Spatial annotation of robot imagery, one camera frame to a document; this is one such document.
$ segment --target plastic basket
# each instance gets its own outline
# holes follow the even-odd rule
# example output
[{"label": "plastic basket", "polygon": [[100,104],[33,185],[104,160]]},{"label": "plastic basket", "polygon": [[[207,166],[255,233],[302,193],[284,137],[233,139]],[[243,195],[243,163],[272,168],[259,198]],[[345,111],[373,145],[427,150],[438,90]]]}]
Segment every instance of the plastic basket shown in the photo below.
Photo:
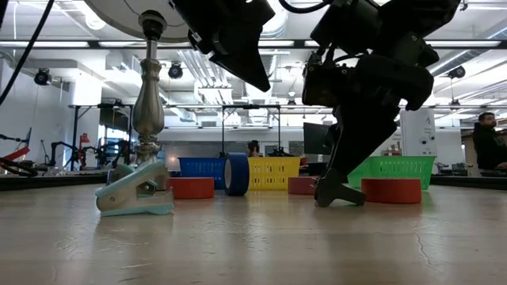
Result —
[{"label": "plastic basket", "polygon": [[435,157],[369,157],[348,176],[349,184],[361,187],[361,178],[421,178],[422,190],[428,190]]},{"label": "plastic basket", "polygon": [[249,190],[288,190],[288,178],[299,176],[301,158],[248,158]]},{"label": "plastic basket", "polygon": [[178,158],[181,177],[212,177],[215,189],[224,189],[223,158]]}]

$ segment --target blue basket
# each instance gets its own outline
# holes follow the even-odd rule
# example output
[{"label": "blue basket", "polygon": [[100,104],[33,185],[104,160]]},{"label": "blue basket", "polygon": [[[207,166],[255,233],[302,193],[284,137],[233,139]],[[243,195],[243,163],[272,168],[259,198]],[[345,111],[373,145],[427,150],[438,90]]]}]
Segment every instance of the blue basket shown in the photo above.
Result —
[{"label": "blue basket", "polygon": [[178,158],[181,177],[213,177],[215,190],[224,189],[223,158]]}]

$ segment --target ceiling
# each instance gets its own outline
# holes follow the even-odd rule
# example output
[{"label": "ceiling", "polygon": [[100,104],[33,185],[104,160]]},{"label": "ceiling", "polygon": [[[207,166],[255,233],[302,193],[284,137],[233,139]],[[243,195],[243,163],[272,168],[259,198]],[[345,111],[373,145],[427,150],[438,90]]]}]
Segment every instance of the ceiling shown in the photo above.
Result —
[{"label": "ceiling", "polygon": [[[146,9],[149,3],[160,5],[158,0],[137,2],[128,0],[134,11]],[[115,18],[124,18],[126,21],[136,21],[137,15],[130,11],[124,4],[124,0],[109,0],[117,7]],[[317,3],[316,0],[292,0],[294,6],[309,6]],[[465,11],[458,11],[454,19],[443,28],[428,36],[427,40],[507,40],[507,0],[467,1],[468,8]],[[46,1],[19,0],[10,1],[6,17],[0,30],[0,40],[27,40],[33,33],[40,15],[45,7]],[[309,14],[292,14],[287,17],[284,31],[280,33],[283,39],[308,39],[309,35],[318,23],[325,9]],[[102,23],[91,8],[84,1],[56,1],[53,10],[44,26],[39,39],[41,40],[134,40],[135,37],[119,31],[112,26]],[[19,57],[22,50],[13,51],[3,49],[15,58]],[[60,77],[64,81],[73,81],[80,72],[91,73],[99,78],[103,84],[103,97],[119,97],[125,101],[134,101],[139,92],[139,75],[116,70],[109,65],[112,57],[120,54],[123,62],[132,68],[132,59],[142,59],[145,56],[143,48],[121,51],[101,50],[33,50],[30,54],[30,62],[27,67],[35,70],[38,67],[48,67],[54,77]],[[310,54],[309,50],[283,50],[276,54],[276,62],[273,64],[275,72],[271,77],[272,90],[266,97],[265,94],[246,89],[245,85],[234,76],[225,73],[227,83],[230,84],[231,99],[233,101],[248,102],[262,98],[265,103],[286,104],[289,92],[295,93],[295,98],[300,97],[303,88],[301,76],[303,63]],[[436,75],[432,104],[448,104],[452,97],[459,98],[462,104],[483,105],[489,102],[506,103],[507,100],[507,52],[505,50],[492,50],[472,52],[438,50],[440,61],[429,69]],[[160,73],[161,89],[171,97],[171,104],[197,104],[196,79],[182,63],[183,77],[170,79],[167,72],[173,61],[182,61],[178,50],[161,50],[158,52],[158,59],[165,66]],[[466,70],[466,76],[461,79],[454,79],[452,82],[445,77],[445,72],[451,67],[461,64]],[[482,110],[462,110],[450,112],[449,110],[439,111],[441,119],[473,120]]]}]

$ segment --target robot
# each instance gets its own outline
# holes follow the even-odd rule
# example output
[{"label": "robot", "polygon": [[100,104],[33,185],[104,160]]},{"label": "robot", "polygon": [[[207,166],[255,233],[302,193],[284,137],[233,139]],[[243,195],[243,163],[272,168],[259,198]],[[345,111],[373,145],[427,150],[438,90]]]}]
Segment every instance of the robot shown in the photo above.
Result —
[{"label": "robot", "polygon": [[[391,0],[383,6],[372,0],[324,0],[308,8],[279,1],[293,13],[310,13],[329,6],[310,34],[319,49],[308,59],[303,74],[303,103],[333,108],[338,121],[329,129],[333,140],[331,160],[316,184],[315,200],[320,207],[329,206],[335,199],[362,205],[364,194],[343,183],[395,132],[400,100],[408,102],[406,110],[418,110],[429,97],[433,76],[426,67],[439,57],[423,39],[454,17],[460,0]],[[275,14],[268,0],[169,0],[168,5],[188,25],[189,41],[195,49],[261,91],[270,88],[258,52],[262,26]],[[163,15],[152,10],[144,12],[140,22],[143,17],[143,27],[150,31],[145,32],[150,60],[154,58],[151,46],[156,47],[166,22]],[[347,55],[335,59],[337,48]],[[349,58],[358,58],[355,67],[339,63]],[[141,95],[137,107],[156,102]],[[161,106],[150,106],[151,112],[139,111],[149,113],[150,122],[141,116],[138,123],[134,121],[134,127],[142,129],[139,133],[146,133],[145,142],[141,141],[146,148],[142,161],[150,161],[146,158],[153,156],[152,138],[163,127]],[[376,126],[368,132],[360,127],[372,121]]]}]

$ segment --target clip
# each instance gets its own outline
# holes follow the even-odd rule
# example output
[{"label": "clip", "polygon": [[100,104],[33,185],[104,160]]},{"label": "clip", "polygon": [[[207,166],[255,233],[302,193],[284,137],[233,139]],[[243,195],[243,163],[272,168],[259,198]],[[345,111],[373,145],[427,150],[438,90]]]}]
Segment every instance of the clip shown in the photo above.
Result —
[{"label": "clip", "polygon": [[[174,208],[173,192],[166,190],[168,178],[169,174],[163,162],[145,162],[134,172],[95,192],[97,208],[103,217],[142,213],[168,214]],[[150,186],[166,192],[162,195],[147,195],[147,187]]]}]

